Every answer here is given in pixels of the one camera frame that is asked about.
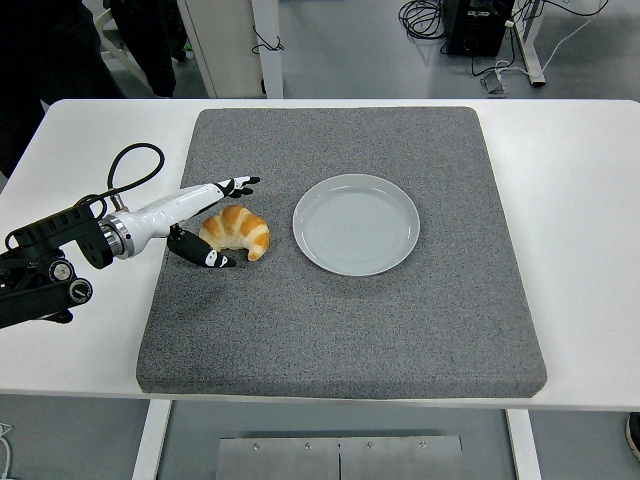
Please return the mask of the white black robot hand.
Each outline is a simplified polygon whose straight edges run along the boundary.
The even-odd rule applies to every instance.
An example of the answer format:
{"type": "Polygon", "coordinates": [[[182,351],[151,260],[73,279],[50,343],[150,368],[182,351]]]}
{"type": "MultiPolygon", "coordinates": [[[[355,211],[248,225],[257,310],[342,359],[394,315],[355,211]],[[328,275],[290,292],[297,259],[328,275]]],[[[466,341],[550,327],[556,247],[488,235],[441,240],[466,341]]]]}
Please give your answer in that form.
{"type": "Polygon", "coordinates": [[[112,254],[127,259],[141,253],[153,238],[165,238],[171,252],[206,268],[234,267],[236,261],[212,248],[198,236],[185,232],[180,224],[214,206],[226,197],[239,198],[253,192],[260,179],[236,177],[192,186],[128,212],[119,210],[99,221],[112,254]]]}

